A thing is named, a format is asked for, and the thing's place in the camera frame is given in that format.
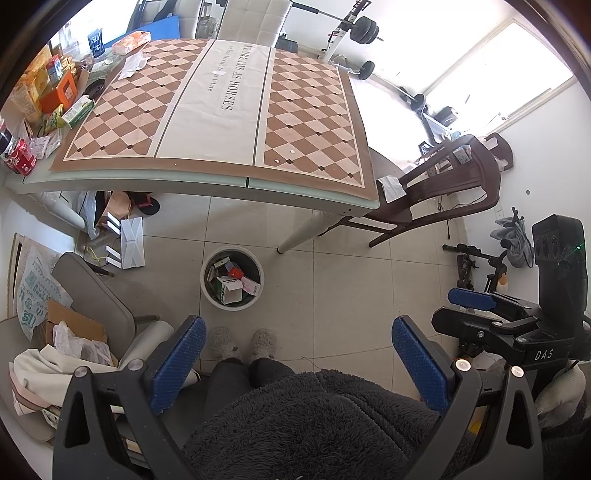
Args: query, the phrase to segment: person's leg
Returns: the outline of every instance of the person's leg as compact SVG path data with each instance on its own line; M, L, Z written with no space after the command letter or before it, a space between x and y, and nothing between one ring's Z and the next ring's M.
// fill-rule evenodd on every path
M203 419L209 420L218 410L252 390L248 367L238 358L228 358L213 369L207 388Z
M279 380L296 373L287 365L270 358L259 358L249 367L251 385L255 388L264 387L275 380Z
M249 375L253 387L264 387L282 377L295 375L291 368L275 360L276 350L277 337L272 331L260 329L252 336Z
M214 328L209 334L208 343L219 363L213 369L207 388L203 413L206 421L218 410L252 390L248 367L242 362L232 332L225 327Z

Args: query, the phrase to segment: trash can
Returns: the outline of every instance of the trash can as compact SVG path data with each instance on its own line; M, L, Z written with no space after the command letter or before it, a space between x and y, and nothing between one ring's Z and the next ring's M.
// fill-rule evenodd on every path
M217 299L211 285L209 282L207 282L207 273L209 272L209 268L212 267L215 262L221 260L224 257L230 257L230 260L232 260L241 268L246 277L261 285L260 292L257 296L248 296L241 301L237 301L236 303L231 303L228 305L224 305ZM254 304L262 295L262 291L265 286L265 275L262 271L262 265L258 261L258 258L255 257L251 251L237 245L229 245L227 247L218 248L216 251L206 256L203 259L199 280L201 282L201 291L205 295L205 298L207 298L217 308L227 310L229 312L238 312L240 310L247 309L249 306Z

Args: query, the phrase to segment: cardboard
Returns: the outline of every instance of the cardboard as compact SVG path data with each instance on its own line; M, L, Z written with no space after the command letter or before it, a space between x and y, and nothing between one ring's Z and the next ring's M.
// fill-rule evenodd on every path
M52 299L49 299L47 326L45 331L46 345L54 346L53 327L61 321L66 322L68 328L77 337L107 343L107 335L103 325L86 318L84 315L74 312L74 310L67 309Z
M102 228L103 230L106 228L107 224L107 213L110 213L112 216L117 218L117 220L126 219L131 212L131 200L127 196L125 192L113 192L111 193L111 197L107 202L107 207L105 211L99 218L99 221L95 225L97 228Z
M242 300L242 282L230 275L216 278L213 288L223 305Z

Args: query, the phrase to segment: orange box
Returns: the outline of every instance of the orange box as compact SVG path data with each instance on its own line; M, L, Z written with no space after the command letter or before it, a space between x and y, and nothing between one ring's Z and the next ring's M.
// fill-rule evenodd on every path
M55 88L48 86L43 95L39 97L41 111L43 113L52 113L57 107L63 105L65 113L76 100L77 94L78 90L76 89L72 71L68 70Z

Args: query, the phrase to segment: red can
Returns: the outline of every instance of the red can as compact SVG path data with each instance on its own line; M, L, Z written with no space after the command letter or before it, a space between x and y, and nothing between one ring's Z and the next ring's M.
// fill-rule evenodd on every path
M11 162L12 166L25 177L33 171L37 164L37 158L31 153L27 143L23 139L20 139L17 142L14 150L8 156L8 160Z

